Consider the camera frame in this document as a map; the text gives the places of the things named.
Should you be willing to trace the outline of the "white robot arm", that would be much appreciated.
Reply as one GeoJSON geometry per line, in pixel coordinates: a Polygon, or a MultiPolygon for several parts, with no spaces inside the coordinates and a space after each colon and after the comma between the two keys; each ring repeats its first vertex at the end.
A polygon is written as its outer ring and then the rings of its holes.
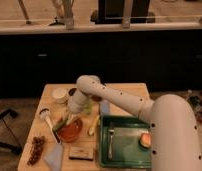
{"type": "Polygon", "coordinates": [[[182,97],[162,95],[155,101],[101,84],[94,76],[82,75],[68,100],[68,111],[78,114],[92,95],[150,125],[152,171],[202,171],[198,126],[194,112],[182,97]]]}

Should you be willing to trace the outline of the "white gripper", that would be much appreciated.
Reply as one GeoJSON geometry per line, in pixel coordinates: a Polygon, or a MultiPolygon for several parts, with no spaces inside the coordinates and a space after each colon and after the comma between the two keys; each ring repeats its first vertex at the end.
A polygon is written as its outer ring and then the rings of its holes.
{"type": "MultiPolygon", "coordinates": [[[[78,114],[83,111],[86,103],[88,102],[88,99],[89,97],[86,94],[84,94],[80,90],[76,90],[74,95],[71,96],[68,100],[67,109],[73,114],[78,114]]],[[[69,123],[69,120],[70,123],[72,123],[75,117],[76,117],[75,115],[70,115],[70,113],[66,114],[64,117],[65,125],[69,123]]]]}

